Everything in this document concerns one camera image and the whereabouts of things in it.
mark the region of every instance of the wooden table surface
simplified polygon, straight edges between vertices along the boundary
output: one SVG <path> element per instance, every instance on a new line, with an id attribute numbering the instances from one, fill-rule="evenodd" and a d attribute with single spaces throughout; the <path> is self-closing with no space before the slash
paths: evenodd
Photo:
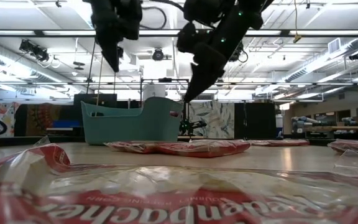
<path id="1" fill-rule="evenodd" d="M 131 164 L 330 172 L 340 156 L 330 148 L 322 146 L 252 146 L 246 152 L 240 154 L 200 159 L 161 154 L 142 155 L 117 152 L 106 146 L 89 146 L 86 143 L 77 142 L 59 145 L 66 151 L 70 161 L 76 164 Z M 30 147 L 0 147 L 0 158 Z"/>

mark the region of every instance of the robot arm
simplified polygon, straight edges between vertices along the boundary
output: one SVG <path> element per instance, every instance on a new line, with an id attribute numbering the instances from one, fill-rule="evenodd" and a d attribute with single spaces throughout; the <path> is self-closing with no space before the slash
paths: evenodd
<path id="1" fill-rule="evenodd" d="M 142 20 L 140 0 L 83 0 L 92 5 L 96 40 L 111 68 L 119 71 L 117 44 L 123 38 L 137 40 Z M 182 8 L 169 0 L 151 0 L 171 4 L 183 11 L 189 21 L 178 34 L 177 47 L 194 55 L 193 77 L 185 95 L 190 102 L 223 76 L 224 66 L 234 55 L 248 29 L 262 27 L 261 13 L 273 0 L 186 0 Z M 197 32 L 193 21 L 217 28 Z"/>

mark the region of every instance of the floral wall art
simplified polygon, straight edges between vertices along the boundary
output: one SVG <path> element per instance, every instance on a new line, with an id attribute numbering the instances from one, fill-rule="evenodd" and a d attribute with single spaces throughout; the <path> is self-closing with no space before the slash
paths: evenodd
<path id="1" fill-rule="evenodd" d="M 15 113 L 20 104 L 18 103 L 0 103 L 0 121 L 6 124 L 7 131 L 0 135 L 0 138 L 14 137 L 15 132 Z"/>
<path id="2" fill-rule="evenodd" d="M 218 101 L 194 102 L 189 105 L 191 122 L 204 121 L 207 126 L 194 130 L 194 135 L 206 138 L 234 138 L 234 103 Z"/>

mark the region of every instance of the red plastic bag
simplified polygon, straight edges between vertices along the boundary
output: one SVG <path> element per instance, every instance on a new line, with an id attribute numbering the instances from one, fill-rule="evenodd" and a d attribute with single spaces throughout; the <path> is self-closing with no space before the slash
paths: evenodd
<path id="1" fill-rule="evenodd" d="M 358 224 L 358 177 L 73 165 L 48 145 L 0 160 L 0 223 Z"/>
<path id="2" fill-rule="evenodd" d="M 300 140 L 250 140 L 249 141 L 253 146 L 308 146 L 309 141 L 300 139 Z"/>
<path id="3" fill-rule="evenodd" d="M 355 140 L 337 139 L 329 143 L 328 147 L 340 153 L 346 152 L 348 149 L 358 153 L 358 141 Z"/>
<path id="4" fill-rule="evenodd" d="M 107 146 L 124 152 L 161 153 L 178 156 L 211 158 L 244 152 L 250 144 L 243 140 L 198 140 L 193 142 L 110 142 Z"/>

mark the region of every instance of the teal laundry basket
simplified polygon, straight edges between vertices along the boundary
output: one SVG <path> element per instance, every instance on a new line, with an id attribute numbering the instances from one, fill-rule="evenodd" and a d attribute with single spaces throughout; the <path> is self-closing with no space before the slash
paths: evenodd
<path id="1" fill-rule="evenodd" d="M 143 108 L 107 108 L 84 102 L 81 108 L 85 141 L 103 145 L 113 141 L 177 141 L 183 105 L 151 97 Z"/>

